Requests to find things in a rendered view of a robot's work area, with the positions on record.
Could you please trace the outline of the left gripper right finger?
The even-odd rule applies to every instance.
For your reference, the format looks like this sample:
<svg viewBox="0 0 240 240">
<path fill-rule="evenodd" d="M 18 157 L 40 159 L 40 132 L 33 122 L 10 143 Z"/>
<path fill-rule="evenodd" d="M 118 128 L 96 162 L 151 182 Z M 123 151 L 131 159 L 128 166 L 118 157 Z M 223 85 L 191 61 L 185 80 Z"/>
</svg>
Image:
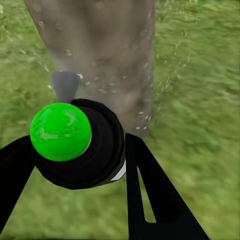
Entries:
<svg viewBox="0 0 240 240">
<path fill-rule="evenodd" d="M 129 240 L 210 240 L 144 141 L 125 134 Z M 156 223 L 145 219 L 139 168 Z"/>
</svg>

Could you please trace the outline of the pesticide atomizer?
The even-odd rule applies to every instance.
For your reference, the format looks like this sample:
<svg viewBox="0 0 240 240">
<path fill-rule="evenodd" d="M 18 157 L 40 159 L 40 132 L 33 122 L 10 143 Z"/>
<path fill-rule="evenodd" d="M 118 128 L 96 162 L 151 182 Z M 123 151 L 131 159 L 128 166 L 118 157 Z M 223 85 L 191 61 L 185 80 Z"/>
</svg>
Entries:
<svg viewBox="0 0 240 240">
<path fill-rule="evenodd" d="M 51 72 L 59 103 L 43 108 L 30 125 L 36 168 L 54 185 L 88 189 L 120 180 L 126 173 L 126 138 L 117 115 L 103 103 L 74 99 L 81 76 Z"/>
</svg>

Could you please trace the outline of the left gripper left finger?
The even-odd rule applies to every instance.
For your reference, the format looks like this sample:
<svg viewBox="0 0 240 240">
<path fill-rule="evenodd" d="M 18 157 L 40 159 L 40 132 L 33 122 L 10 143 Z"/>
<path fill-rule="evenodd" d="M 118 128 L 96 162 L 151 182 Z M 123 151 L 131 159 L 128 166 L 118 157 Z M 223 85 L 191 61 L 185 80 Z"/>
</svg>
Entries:
<svg viewBox="0 0 240 240">
<path fill-rule="evenodd" d="M 34 167 L 30 135 L 0 149 L 0 235 Z"/>
</svg>

